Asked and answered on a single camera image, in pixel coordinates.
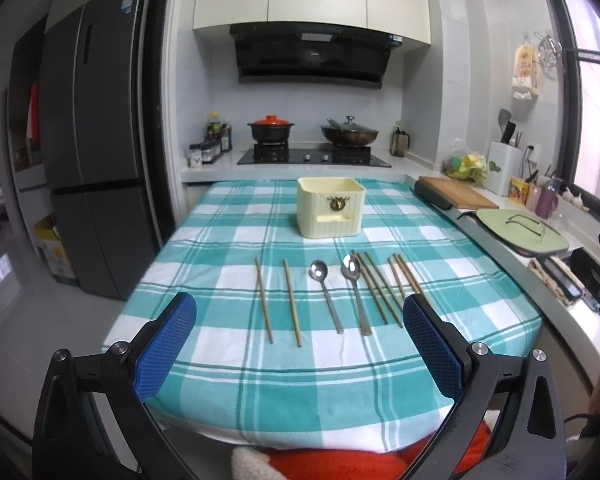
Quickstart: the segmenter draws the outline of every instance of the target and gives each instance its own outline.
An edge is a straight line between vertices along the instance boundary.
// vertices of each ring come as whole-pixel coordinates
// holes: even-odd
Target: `gas stove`
[[[368,146],[335,146],[290,148],[288,144],[256,144],[242,156],[238,164],[340,164],[390,168],[391,165],[371,155]]]

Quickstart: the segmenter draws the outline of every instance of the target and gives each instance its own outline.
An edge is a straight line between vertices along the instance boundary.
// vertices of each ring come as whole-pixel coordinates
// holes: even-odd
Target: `teal plaid tablecloth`
[[[387,257],[404,254],[433,307],[468,341],[517,356],[530,350],[541,317],[490,257],[407,186],[360,182],[366,188],[361,233],[325,240],[300,236],[295,181],[211,187],[148,269],[105,341],[130,340],[177,291],[196,298],[196,326],[164,386],[148,400],[158,418],[219,440],[280,449],[387,452],[434,431],[452,401],[436,388],[406,331],[389,313],[390,323],[382,322],[362,279],[374,333],[360,335],[353,291],[340,274],[350,250],[369,251],[392,283]],[[273,345],[256,288],[256,256]],[[283,258],[302,348],[296,346]],[[343,335],[333,327],[320,285],[307,275],[318,258],[329,266],[326,284]],[[399,294],[397,286],[394,291]]]

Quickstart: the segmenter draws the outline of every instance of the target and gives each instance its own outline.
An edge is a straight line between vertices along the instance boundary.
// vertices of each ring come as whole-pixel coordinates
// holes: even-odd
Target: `black range hood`
[[[382,88],[400,36],[329,23],[234,23],[240,83],[321,82]]]

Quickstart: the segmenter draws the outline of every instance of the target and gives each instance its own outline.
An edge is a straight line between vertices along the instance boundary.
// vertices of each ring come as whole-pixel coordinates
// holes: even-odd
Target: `storage box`
[[[298,227],[304,238],[356,236],[365,188],[352,178],[298,179]]]
[[[38,245],[45,256],[51,274],[58,283],[78,285],[69,258],[64,252],[56,224],[51,216],[46,216],[33,226],[33,232],[38,239]]]

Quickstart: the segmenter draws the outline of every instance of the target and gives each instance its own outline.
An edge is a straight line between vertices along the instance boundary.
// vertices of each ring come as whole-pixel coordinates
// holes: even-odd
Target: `sticker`
[[[122,0],[122,5],[120,6],[120,11],[125,14],[129,14],[131,12],[131,6],[134,4],[134,0]]]

